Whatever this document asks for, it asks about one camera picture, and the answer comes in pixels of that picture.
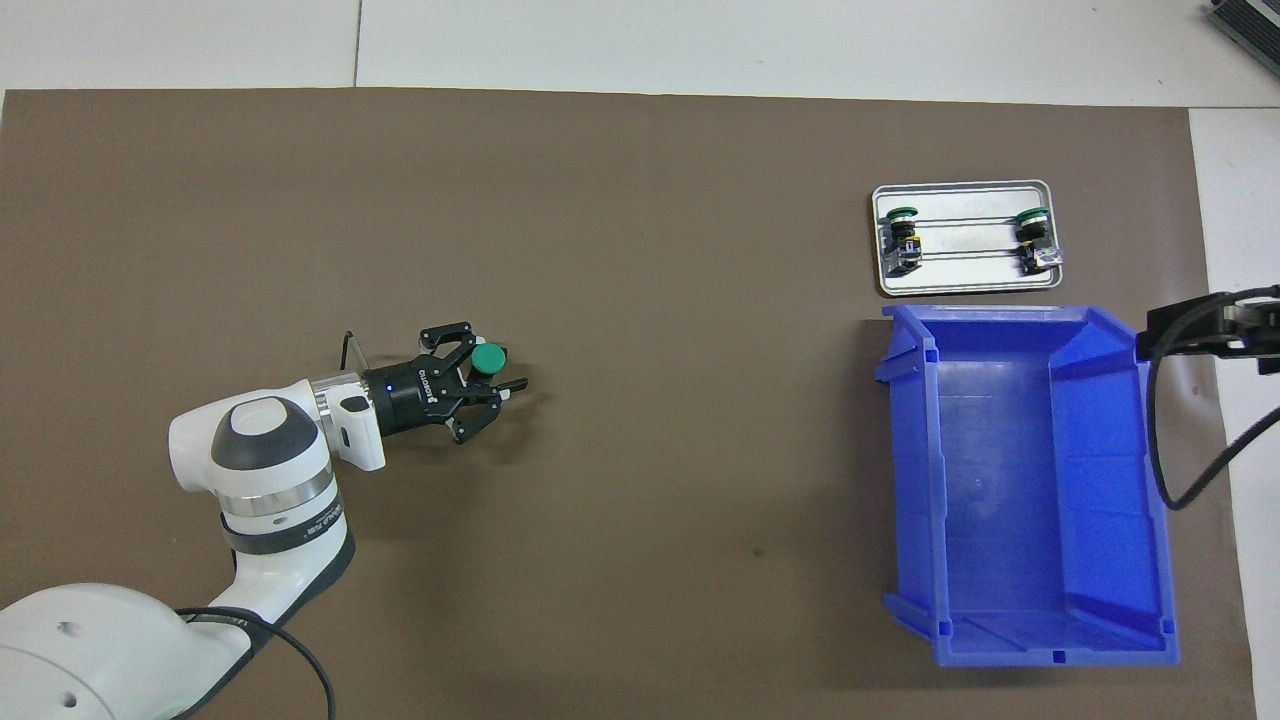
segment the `white tile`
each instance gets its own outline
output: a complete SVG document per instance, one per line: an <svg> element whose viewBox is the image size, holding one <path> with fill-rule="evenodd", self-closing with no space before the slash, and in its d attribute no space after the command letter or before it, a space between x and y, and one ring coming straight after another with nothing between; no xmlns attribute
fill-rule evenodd
<svg viewBox="0 0 1280 720"><path fill-rule="evenodd" d="M358 0L4 0L0 87L349 86Z"/></svg>
<svg viewBox="0 0 1280 720"><path fill-rule="evenodd" d="M1280 282L1280 110L1192 110L1210 288ZM1280 405L1280 378L1247 360L1217 361L1222 420L1235 438ZM1280 719L1280 429L1230 466L1244 616L1253 651L1258 717ZM1196 506L1185 510L1194 512Z"/></svg>
<svg viewBox="0 0 1280 720"><path fill-rule="evenodd" d="M358 85L1276 106L1202 0L365 0Z"/></svg>

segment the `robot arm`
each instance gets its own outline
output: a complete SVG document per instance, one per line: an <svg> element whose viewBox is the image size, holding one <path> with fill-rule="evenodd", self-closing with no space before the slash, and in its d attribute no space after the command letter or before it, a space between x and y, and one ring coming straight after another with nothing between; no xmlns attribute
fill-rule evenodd
<svg viewBox="0 0 1280 720"><path fill-rule="evenodd" d="M458 345L435 355L448 342ZM183 489L218 498L234 550L236 579L211 607L283 625L343 574L356 546L333 454L375 470L385 464L383 437L426 424L466 442L527 387L525 378L493 384L506 351L467 323L422 331L421 351L406 363L238 395L173 420L174 475ZM460 418L468 406L481 407ZM189 717L269 638L256 623L220 615L184 621L127 588L50 588L0 611L0 707L17 719L63 717L68 707L77 717Z"/></svg>

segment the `brown mat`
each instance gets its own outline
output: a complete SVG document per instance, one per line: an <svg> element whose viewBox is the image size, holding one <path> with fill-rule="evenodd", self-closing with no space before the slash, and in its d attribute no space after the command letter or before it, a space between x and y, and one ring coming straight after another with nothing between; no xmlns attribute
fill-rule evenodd
<svg viewBox="0 0 1280 720"><path fill-rule="evenodd" d="M883 609L868 196L1028 177L1066 279L973 302L1140 325L1206 292L1183 110L10 91L0 605L212 598L218 509L173 480L169 420L335 369L346 328L385 364L466 319L532 387L465 447L338 466L356 560L289 628L340 716L1252 717L1225 483L1171 519L1180 666L943 670ZM1183 478L1224 442L1216 389L1207 364L1164 382ZM273 643L202 717L321 711Z"/></svg>

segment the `silver tray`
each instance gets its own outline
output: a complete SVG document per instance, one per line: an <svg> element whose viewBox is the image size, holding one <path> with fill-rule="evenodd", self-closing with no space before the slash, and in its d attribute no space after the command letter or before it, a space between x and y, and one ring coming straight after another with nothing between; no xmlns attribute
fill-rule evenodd
<svg viewBox="0 0 1280 720"><path fill-rule="evenodd" d="M884 214L909 205L920 236L920 266L890 277L884 249L890 229ZM905 295L1011 292L1048 290L1062 282L1062 266L1024 275L1018 260L1014 217L1030 208L1048 208L1059 242L1048 186L1038 179L884 184L872 193L872 241L881 290Z"/></svg>

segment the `green cap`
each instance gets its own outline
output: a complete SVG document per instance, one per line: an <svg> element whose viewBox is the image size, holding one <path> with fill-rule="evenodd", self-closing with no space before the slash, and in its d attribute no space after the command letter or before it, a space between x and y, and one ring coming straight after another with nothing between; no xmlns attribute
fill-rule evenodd
<svg viewBox="0 0 1280 720"><path fill-rule="evenodd" d="M1032 208L1030 210L1023 210L1021 213L1014 215L1014 222L1023 224L1032 218L1048 217L1048 208Z"/></svg>
<svg viewBox="0 0 1280 720"><path fill-rule="evenodd" d="M477 373L497 375L507 366L507 354L492 342L484 342L471 351L471 366Z"/></svg>

